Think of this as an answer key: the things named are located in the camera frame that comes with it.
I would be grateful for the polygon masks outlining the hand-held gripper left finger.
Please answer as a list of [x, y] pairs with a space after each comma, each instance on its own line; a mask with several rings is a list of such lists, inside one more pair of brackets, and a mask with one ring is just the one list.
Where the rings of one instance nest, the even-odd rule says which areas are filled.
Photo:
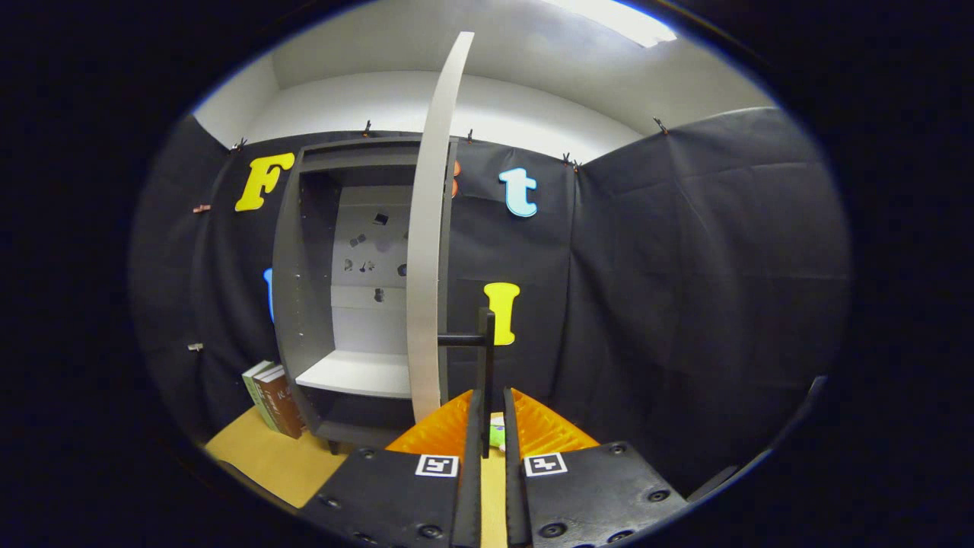
[[479, 546], [482, 401], [469, 390], [388, 448], [356, 448], [299, 516], [335, 547]]

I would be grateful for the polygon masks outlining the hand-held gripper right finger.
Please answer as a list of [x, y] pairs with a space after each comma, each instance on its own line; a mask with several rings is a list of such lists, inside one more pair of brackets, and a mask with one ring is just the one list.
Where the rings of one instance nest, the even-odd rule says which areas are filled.
[[518, 390], [504, 399], [509, 546], [620, 545], [686, 507], [633, 445], [598, 444]]

